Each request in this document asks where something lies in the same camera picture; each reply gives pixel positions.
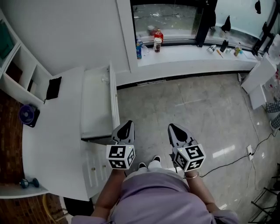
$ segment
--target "purple shirt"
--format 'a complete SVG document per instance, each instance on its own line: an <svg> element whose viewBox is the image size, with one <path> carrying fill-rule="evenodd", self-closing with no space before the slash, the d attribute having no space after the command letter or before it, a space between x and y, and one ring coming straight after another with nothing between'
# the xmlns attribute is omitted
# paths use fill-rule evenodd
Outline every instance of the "purple shirt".
<svg viewBox="0 0 280 224"><path fill-rule="evenodd" d="M116 224L237 224L236 213L209 213L202 200L189 193L181 180L164 173L147 172L122 184L121 197L110 221ZM105 224L98 217L75 216L72 224Z"/></svg>

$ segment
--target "blue bottle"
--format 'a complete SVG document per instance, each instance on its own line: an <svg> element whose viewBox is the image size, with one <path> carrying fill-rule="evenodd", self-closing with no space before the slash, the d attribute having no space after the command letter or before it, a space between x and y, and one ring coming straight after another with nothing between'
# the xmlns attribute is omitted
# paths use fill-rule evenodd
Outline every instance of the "blue bottle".
<svg viewBox="0 0 280 224"><path fill-rule="evenodd" d="M140 44L137 43L136 44L136 54L137 54L137 59L141 59L142 58L142 54L141 54L141 47L140 47Z"/></svg>

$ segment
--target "white wall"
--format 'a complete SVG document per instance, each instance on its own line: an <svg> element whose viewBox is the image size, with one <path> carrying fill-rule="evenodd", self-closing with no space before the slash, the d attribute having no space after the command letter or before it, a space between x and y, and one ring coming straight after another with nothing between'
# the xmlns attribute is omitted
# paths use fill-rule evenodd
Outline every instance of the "white wall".
<svg viewBox="0 0 280 224"><path fill-rule="evenodd" d="M261 14L257 14L257 0L218 0L216 6L216 25L224 25L228 16L231 28L259 37L263 24L267 22L275 0L260 0Z"/></svg>
<svg viewBox="0 0 280 224"><path fill-rule="evenodd" d="M52 74L112 64L129 70L115 0L2 0L7 20Z"/></svg>

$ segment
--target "power strip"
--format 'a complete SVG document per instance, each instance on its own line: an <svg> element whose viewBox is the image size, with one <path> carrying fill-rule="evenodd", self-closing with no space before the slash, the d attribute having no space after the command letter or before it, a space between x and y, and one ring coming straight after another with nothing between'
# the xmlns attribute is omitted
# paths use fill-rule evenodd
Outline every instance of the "power strip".
<svg viewBox="0 0 280 224"><path fill-rule="evenodd" d="M252 159L253 159L253 151L252 151L252 147L251 147L251 145L248 145L247 146L247 152L248 152L248 154L249 154L249 160L251 161Z"/></svg>

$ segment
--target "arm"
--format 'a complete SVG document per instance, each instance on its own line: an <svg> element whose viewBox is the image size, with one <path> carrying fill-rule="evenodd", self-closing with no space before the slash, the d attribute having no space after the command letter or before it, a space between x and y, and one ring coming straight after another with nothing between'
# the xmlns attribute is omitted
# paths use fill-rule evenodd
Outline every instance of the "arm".
<svg viewBox="0 0 280 224"><path fill-rule="evenodd" d="M110 210L120 197L121 186L125 179L123 170L112 170L111 175L101 191L91 216L108 219Z"/></svg>
<svg viewBox="0 0 280 224"><path fill-rule="evenodd" d="M197 171L189 171L185 173L186 177L194 177L198 175ZM197 176L193 179L187 179L190 192L198 196L206 205L206 208L209 212L214 212L220 210L214 201L213 196L211 195L208 188L204 185L201 177Z"/></svg>

